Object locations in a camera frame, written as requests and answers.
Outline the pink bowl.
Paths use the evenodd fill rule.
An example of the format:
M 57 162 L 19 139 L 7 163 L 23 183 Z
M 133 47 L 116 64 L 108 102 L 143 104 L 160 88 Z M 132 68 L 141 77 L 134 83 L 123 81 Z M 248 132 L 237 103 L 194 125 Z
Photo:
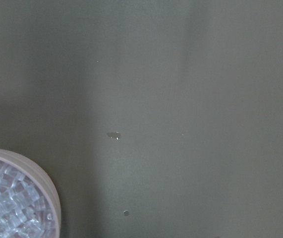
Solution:
M 24 173 L 43 193 L 52 209 L 53 217 L 56 222 L 57 234 L 60 236 L 61 229 L 61 206 L 60 199 L 48 174 L 35 162 L 18 153 L 0 149 L 0 161 L 3 161 Z

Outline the clear ice cube pile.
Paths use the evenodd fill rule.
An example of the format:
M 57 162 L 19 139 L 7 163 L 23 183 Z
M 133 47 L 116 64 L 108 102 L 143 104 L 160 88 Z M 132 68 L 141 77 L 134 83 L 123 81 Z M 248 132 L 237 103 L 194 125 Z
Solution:
M 56 222 L 47 199 L 20 170 L 0 161 L 0 238 L 53 238 Z

